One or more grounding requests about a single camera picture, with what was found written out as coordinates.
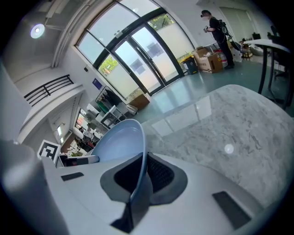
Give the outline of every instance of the black bin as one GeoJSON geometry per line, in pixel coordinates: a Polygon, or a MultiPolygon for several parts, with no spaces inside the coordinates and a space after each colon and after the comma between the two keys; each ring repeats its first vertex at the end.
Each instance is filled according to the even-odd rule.
{"type": "Polygon", "coordinates": [[[184,64],[185,69],[187,70],[188,74],[192,75],[192,74],[198,72],[198,67],[197,67],[193,57],[189,57],[186,60],[184,60],[183,64],[184,64]]]}

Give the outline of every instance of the open cardboard box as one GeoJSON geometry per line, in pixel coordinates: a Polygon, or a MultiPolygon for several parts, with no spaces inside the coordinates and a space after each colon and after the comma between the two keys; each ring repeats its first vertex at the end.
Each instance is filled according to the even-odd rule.
{"type": "Polygon", "coordinates": [[[198,47],[193,51],[194,59],[197,63],[198,69],[208,73],[217,73],[222,70],[221,58],[218,53],[210,56],[204,56],[208,53],[205,47],[198,47]]]}

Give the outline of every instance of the marble table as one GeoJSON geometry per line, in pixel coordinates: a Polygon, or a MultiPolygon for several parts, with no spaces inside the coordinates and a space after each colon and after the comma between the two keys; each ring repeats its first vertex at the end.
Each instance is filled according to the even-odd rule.
{"type": "Polygon", "coordinates": [[[217,170],[264,207],[294,172],[294,120],[267,98],[227,85],[142,124],[148,150],[217,170]]]}

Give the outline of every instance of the glass door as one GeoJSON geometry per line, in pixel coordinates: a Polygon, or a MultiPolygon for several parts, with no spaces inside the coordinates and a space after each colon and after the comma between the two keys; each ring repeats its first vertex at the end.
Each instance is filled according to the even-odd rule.
{"type": "Polygon", "coordinates": [[[147,59],[165,85],[168,85],[173,78],[179,77],[170,57],[145,26],[133,33],[130,40],[134,40],[134,46],[147,55],[147,59]]]}
{"type": "Polygon", "coordinates": [[[139,50],[135,50],[128,39],[129,38],[126,38],[126,41],[115,49],[114,52],[132,70],[152,95],[162,89],[164,84],[161,79],[158,78],[157,71],[148,63],[144,54],[139,50]]]}

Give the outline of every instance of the black railing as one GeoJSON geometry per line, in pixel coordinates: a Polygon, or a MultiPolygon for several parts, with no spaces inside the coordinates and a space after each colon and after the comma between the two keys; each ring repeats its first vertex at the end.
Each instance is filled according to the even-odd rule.
{"type": "Polygon", "coordinates": [[[30,93],[24,96],[24,98],[29,102],[31,106],[34,106],[42,99],[50,96],[53,92],[73,84],[72,80],[69,78],[69,74],[62,76],[60,78],[54,79],[44,85],[32,90],[30,93]]]}

